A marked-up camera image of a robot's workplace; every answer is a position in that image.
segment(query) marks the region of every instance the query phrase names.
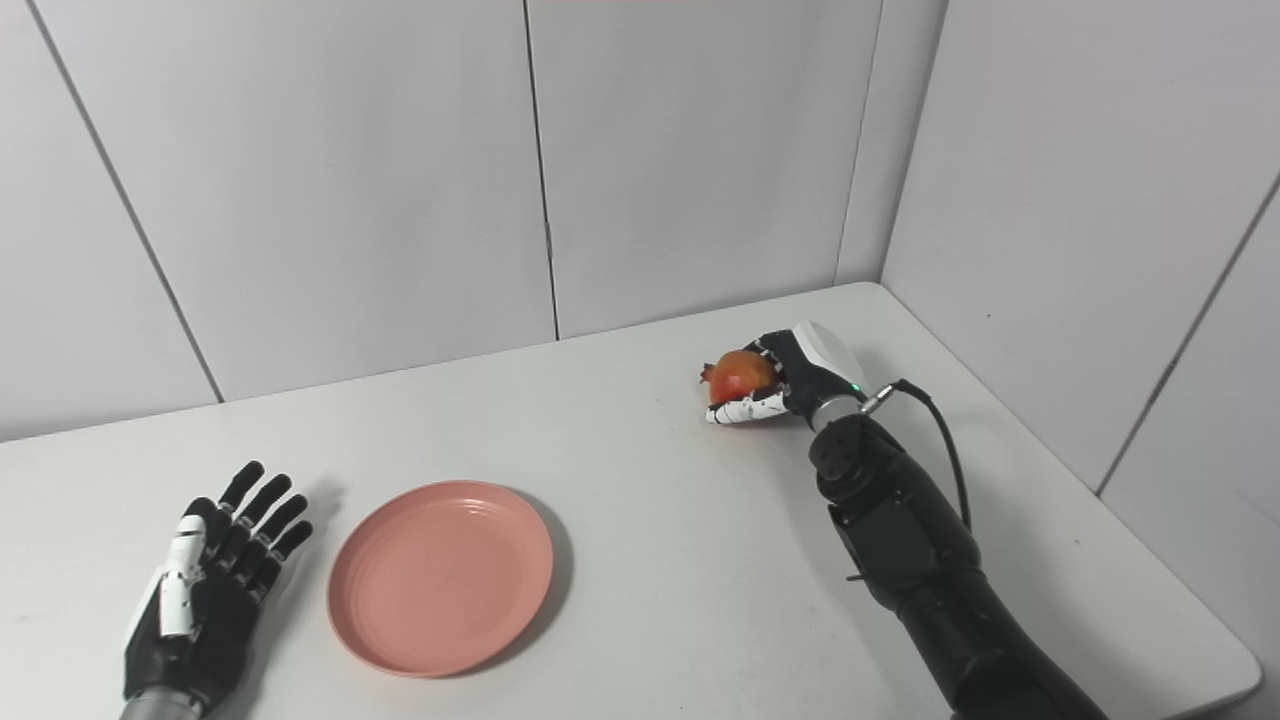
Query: robotic arm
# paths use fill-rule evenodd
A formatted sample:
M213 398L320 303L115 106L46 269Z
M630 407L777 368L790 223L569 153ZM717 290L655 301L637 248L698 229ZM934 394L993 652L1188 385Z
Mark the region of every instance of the robotic arm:
M259 524L289 491L285 475L236 514L264 471L250 462L216 503L201 497L183 512L131 625L122 720L201 720L239 684L262 601L312 532L306 520L285 529L306 510L301 495Z
M897 615L955 717L1106 720L991 588L964 495L961 518L870 418L897 391L915 396L938 419L959 470L950 432L929 396L899 380L868 397L856 383L863 377L856 360L813 323L760 336L748 350L772 360L781 382L708 407L708 421L792 413L809 423L817 433L809 460L818 470L818 491L860 573L851 579L864 580L872 597Z

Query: cable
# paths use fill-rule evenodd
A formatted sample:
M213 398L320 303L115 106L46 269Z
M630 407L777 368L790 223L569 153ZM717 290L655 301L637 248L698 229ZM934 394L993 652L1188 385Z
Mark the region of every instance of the cable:
M933 415L933 420L937 421L938 430L942 433L942 442L947 446L947 457L951 460L951 473L956 478L956 500L960 502L960 521L964 523L964 527L972 532L973 519L969 516L969 491L964 484L964 470L960 469L960 454L956 452L956 443L951 439L951 429L947 428L947 421L942 419L942 411L933 404L933 398L929 397L929 393L924 392L906 378L897 380L892 387L893 389L905 392L924 404L924 406L929 409L929 414Z

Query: red fruit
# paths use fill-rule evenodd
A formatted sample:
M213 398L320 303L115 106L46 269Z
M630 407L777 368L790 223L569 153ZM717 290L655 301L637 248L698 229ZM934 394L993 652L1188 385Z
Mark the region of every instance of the red fruit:
M778 382L773 364L750 350L731 350L714 365L703 365L703 382L710 383L712 405L746 397Z

